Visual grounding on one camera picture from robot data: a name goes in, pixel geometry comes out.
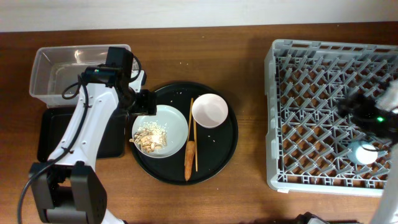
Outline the orange carrot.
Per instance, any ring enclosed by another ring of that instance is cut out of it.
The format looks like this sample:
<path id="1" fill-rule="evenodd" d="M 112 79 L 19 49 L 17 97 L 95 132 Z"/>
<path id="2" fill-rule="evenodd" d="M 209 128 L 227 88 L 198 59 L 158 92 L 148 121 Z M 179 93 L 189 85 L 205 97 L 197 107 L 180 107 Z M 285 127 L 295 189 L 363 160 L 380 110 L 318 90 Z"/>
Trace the orange carrot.
<path id="1" fill-rule="evenodd" d="M 187 142 L 185 151 L 185 180 L 188 181 L 192 174 L 193 158 L 195 156 L 195 142 Z"/>

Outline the blue cup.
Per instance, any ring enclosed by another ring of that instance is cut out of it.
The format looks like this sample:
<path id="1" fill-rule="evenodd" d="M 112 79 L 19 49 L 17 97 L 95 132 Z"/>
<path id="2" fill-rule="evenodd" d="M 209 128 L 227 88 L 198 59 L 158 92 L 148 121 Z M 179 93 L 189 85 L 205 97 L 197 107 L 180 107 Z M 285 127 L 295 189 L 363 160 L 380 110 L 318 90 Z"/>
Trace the blue cup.
<path id="1" fill-rule="evenodd" d="M 376 148 L 366 141 L 354 141 L 348 145 L 348 159 L 354 164 L 368 165 L 376 161 L 378 152 Z"/>

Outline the rice and mushroom scraps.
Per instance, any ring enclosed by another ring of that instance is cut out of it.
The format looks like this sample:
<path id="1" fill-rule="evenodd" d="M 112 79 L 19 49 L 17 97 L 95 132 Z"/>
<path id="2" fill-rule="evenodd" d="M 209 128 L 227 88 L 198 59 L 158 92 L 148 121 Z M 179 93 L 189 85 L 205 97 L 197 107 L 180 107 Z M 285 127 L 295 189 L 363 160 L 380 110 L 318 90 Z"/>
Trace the rice and mushroom scraps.
<path id="1" fill-rule="evenodd" d="M 156 122 L 144 122 L 137 131 L 132 132 L 129 142 L 134 143 L 141 152 L 157 152 L 167 146 L 167 132 Z"/>

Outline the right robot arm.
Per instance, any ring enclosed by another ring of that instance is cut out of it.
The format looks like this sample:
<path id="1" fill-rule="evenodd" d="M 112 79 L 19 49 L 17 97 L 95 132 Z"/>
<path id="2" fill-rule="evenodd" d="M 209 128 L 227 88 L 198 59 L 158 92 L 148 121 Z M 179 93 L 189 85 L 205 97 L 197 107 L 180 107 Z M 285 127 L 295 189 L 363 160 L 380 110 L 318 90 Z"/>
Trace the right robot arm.
<path id="1" fill-rule="evenodd" d="M 352 122 L 368 136 L 391 142 L 391 168 L 371 223 L 397 223 L 397 80 L 386 84 L 377 99 L 355 93 L 338 102 L 338 115 L 351 115 Z"/>

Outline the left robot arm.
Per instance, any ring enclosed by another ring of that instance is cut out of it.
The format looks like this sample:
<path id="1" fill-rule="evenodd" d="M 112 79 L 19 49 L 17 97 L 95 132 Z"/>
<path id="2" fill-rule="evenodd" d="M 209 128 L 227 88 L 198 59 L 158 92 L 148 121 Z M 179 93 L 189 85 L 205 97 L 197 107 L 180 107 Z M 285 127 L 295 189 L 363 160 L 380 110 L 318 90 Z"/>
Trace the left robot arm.
<path id="1" fill-rule="evenodd" d="M 78 102 L 65 134 L 46 162 L 35 162 L 22 190 L 17 221 L 29 189 L 43 223 L 122 223 L 107 208 L 105 188 L 95 172 L 98 149 L 109 119 L 121 110 L 133 116 L 155 115 L 156 95 L 134 90 L 144 85 L 145 74 L 132 74 L 134 54 L 110 47 L 106 61 L 89 66 L 77 76 Z"/>

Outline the grey plate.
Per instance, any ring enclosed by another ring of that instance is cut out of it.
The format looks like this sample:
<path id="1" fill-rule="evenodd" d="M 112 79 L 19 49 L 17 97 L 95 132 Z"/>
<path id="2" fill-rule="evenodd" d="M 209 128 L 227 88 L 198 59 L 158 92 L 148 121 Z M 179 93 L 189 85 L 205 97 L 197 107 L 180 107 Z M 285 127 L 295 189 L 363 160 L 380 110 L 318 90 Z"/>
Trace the grey plate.
<path id="1" fill-rule="evenodd" d="M 167 132 L 167 146 L 157 152 L 146 153 L 138 151 L 145 156 L 162 159 L 170 157 L 177 153 L 185 145 L 188 134 L 188 124 L 184 115 L 179 110 L 168 106 L 158 105 L 157 113 L 153 116 L 138 116 L 132 125 L 132 131 L 137 131 L 139 125 L 144 122 L 156 122 L 160 126 L 164 127 Z"/>

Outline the pink bowl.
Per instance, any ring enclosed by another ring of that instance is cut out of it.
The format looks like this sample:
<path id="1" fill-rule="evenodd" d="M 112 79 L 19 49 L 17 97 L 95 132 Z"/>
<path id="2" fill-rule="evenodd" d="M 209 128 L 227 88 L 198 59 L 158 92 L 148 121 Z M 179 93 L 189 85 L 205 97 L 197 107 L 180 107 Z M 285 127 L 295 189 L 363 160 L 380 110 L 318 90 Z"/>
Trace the pink bowl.
<path id="1" fill-rule="evenodd" d="M 221 125 L 228 116 L 227 102 L 219 95 L 207 93 L 194 100 L 192 116 L 204 128 L 215 128 Z"/>

